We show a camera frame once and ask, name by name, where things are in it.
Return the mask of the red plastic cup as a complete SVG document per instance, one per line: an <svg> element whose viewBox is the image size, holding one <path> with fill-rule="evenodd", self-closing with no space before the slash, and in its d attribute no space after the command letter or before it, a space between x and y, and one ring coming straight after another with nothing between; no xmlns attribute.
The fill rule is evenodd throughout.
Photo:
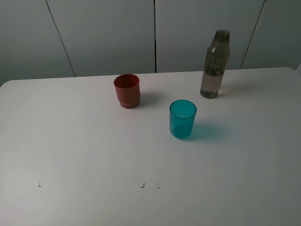
<svg viewBox="0 0 301 226"><path fill-rule="evenodd" d="M134 74L123 74L115 78L114 87L119 104L126 109L136 108L140 103L140 79Z"/></svg>

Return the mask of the teal transparent plastic cup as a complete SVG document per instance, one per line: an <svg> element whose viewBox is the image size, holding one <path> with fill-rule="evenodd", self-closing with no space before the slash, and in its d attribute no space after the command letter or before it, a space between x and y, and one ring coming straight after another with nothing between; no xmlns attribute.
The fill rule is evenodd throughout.
<svg viewBox="0 0 301 226"><path fill-rule="evenodd" d="M197 107L189 100L179 99L169 107L169 129L179 139L186 139L192 132Z"/></svg>

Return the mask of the smoky transparent water bottle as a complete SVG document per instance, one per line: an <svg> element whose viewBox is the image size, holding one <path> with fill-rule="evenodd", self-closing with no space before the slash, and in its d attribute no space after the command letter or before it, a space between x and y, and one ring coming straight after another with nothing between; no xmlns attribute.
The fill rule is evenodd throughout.
<svg viewBox="0 0 301 226"><path fill-rule="evenodd" d="M205 67L200 87L201 96L214 99L218 96L223 75L230 57L230 32L217 30L206 52Z"/></svg>

